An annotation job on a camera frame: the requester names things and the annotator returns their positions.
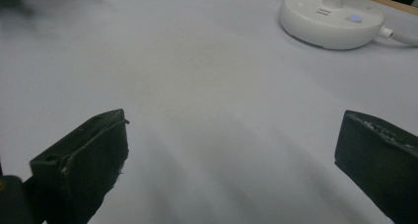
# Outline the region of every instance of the white surface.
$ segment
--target white surface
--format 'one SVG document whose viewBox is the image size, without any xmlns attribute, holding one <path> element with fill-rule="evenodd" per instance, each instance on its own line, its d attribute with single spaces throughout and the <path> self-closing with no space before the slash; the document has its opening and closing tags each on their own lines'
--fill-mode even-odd
<svg viewBox="0 0 418 224">
<path fill-rule="evenodd" d="M 6 174 L 125 109 L 129 158 L 90 223 L 391 223 L 333 165 L 345 110 L 418 134 L 417 49 L 304 45 L 282 0 L 28 0 L 1 13 Z M 417 37 L 418 18 L 384 8 Z"/>
<path fill-rule="evenodd" d="M 379 35 L 384 14 L 369 0 L 345 0 L 339 9 L 326 0 L 284 0 L 279 20 L 289 35 L 327 49 L 353 49 Z"/>
</svg>

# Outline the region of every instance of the blue button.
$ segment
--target blue button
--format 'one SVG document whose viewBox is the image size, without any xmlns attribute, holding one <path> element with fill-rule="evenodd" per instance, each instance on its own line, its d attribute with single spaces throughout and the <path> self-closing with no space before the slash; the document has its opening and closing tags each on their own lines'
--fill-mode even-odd
<svg viewBox="0 0 418 224">
<path fill-rule="evenodd" d="M 362 17 L 360 17 L 359 15 L 350 15 L 347 17 L 348 21 L 350 21 L 351 23 L 355 23 L 355 24 L 361 24 L 363 22 Z"/>
</svg>

